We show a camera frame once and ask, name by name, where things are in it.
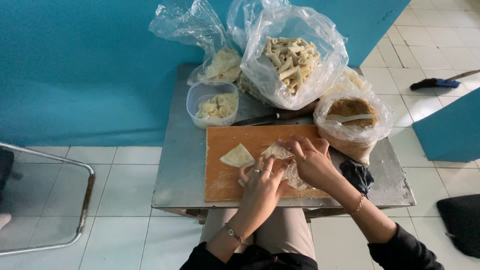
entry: metal chair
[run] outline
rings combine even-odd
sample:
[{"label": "metal chair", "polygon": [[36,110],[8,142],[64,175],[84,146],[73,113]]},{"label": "metal chair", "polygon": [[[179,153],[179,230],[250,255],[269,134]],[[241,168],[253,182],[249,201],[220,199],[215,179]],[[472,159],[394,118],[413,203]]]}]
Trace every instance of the metal chair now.
[{"label": "metal chair", "polygon": [[80,238],[80,236],[82,235],[82,232],[83,232],[84,227],[85,227],[85,218],[87,216],[88,203],[90,202],[90,196],[92,194],[93,184],[95,182],[95,173],[94,173],[93,169],[85,163],[81,163],[81,162],[71,160],[71,159],[67,159],[67,158],[62,158],[62,157],[55,156],[55,155],[42,153],[42,152],[39,152],[39,151],[35,151],[35,150],[23,148],[23,147],[18,147],[18,146],[15,146],[15,145],[10,145],[10,144],[5,144],[5,143],[0,142],[0,147],[3,148],[3,149],[24,152],[24,153],[27,153],[27,154],[36,155],[36,156],[44,157],[44,158],[47,158],[47,159],[59,160],[59,161],[63,161],[63,162],[73,164],[73,165],[76,165],[76,166],[84,167],[90,173],[90,176],[88,177],[87,189],[85,191],[84,203],[83,203],[83,206],[82,206],[82,213],[80,215],[80,221],[79,221],[79,224],[78,224],[78,227],[77,227],[77,233],[72,240],[70,240],[66,243],[60,243],[60,244],[54,244],[54,245],[41,245],[41,246],[36,246],[36,247],[24,247],[24,248],[0,250],[0,256],[18,255],[18,254],[24,254],[24,253],[27,253],[27,252],[52,250],[52,249],[57,249],[57,248],[61,248],[61,247],[70,246],[71,244],[75,243]]}]

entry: clear plastic bag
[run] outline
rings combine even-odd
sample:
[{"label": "clear plastic bag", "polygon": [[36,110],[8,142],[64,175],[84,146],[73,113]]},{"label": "clear plastic bag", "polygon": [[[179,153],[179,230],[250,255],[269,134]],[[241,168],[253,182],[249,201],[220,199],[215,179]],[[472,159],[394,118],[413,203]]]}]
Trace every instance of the clear plastic bag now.
[{"label": "clear plastic bag", "polygon": [[202,79],[228,79],[222,76],[240,74],[241,57],[233,49],[225,28],[206,0],[164,0],[157,7],[148,30],[158,37],[204,49],[203,64],[188,77],[190,86]]},{"label": "clear plastic bag", "polygon": [[337,84],[335,84],[335,86],[332,89],[328,90],[323,96],[327,96],[335,92],[367,92],[370,91],[371,88],[372,85],[367,82],[367,79],[365,79],[365,77],[346,66]]},{"label": "clear plastic bag", "polygon": [[[301,37],[317,46],[320,62],[295,95],[290,93],[274,65],[262,53],[265,36]],[[250,32],[240,67],[276,107],[298,110],[330,90],[347,63],[344,38],[330,19],[312,8],[288,5],[264,9],[260,13]]]},{"label": "clear plastic bag", "polygon": [[[262,10],[288,5],[288,0],[233,0],[227,14],[227,32],[240,49],[245,51],[250,31]],[[240,9],[243,10],[243,28],[236,25]]]},{"label": "clear plastic bag", "polygon": [[[343,98],[361,98],[377,111],[378,122],[375,125],[360,128],[343,125],[326,117],[332,104]],[[382,103],[372,91],[340,91],[322,96],[318,102],[313,120],[318,127],[318,134],[338,151],[360,163],[369,164],[370,152],[378,140],[388,136],[393,127],[395,113],[387,104]]]}]

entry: ring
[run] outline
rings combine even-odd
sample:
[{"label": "ring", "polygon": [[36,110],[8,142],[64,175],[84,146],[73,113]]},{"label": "ring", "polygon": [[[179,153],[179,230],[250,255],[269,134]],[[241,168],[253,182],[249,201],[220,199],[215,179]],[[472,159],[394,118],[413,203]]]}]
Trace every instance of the ring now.
[{"label": "ring", "polygon": [[269,171],[271,174],[274,174],[269,168],[265,168],[265,170]]}]

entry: stainless steel table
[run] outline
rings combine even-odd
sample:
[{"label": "stainless steel table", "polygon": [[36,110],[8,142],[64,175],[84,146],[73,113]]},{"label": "stainless steel table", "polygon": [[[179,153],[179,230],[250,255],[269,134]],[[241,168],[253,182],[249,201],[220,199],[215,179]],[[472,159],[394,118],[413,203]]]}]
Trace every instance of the stainless steel table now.
[{"label": "stainless steel table", "polygon": [[[152,207],[182,216],[205,220],[207,210],[235,208],[238,201],[205,202],[205,130],[198,129],[186,111],[189,90],[187,77],[197,64],[182,64],[168,118],[162,158],[158,166]],[[267,115],[273,108],[255,102],[249,95],[240,95],[237,121]],[[277,121],[274,124],[313,124],[312,117]],[[329,149],[337,167],[348,159],[333,148]],[[369,195],[378,208],[397,208],[415,205],[415,199],[400,163],[388,138],[377,143],[370,154],[370,172],[375,180]],[[282,199],[279,207],[305,209],[307,219],[345,213],[332,198]]]}]

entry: white tile floor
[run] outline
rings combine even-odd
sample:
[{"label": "white tile floor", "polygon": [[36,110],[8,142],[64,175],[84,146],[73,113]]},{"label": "white tile floor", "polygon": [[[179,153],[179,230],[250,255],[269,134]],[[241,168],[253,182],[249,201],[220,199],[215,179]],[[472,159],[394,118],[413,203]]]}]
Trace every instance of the white tile floor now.
[{"label": "white tile floor", "polygon": [[[362,64],[373,90],[396,113],[389,137],[418,203],[384,212],[434,251],[446,269],[480,269],[479,259],[458,252],[445,236],[435,206],[442,198],[480,193],[480,160],[427,160],[411,124],[480,87],[480,74],[462,79],[454,90],[412,92],[408,86],[478,68],[476,0],[413,0]],[[35,148],[92,164],[97,178],[85,234],[68,248],[1,257],[1,270],[178,269],[198,243],[202,226],[197,222],[150,210],[161,147]],[[0,248],[71,239],[86,171],[30,155],[15,159],[14,168],[24,178],[7,183],[0,212],[11,213],[13,219],[0,231]],[[311,229],[321,269],[381,269],[349,217],[312,220]],[[349,245],[338,245],[339,239]]]}]

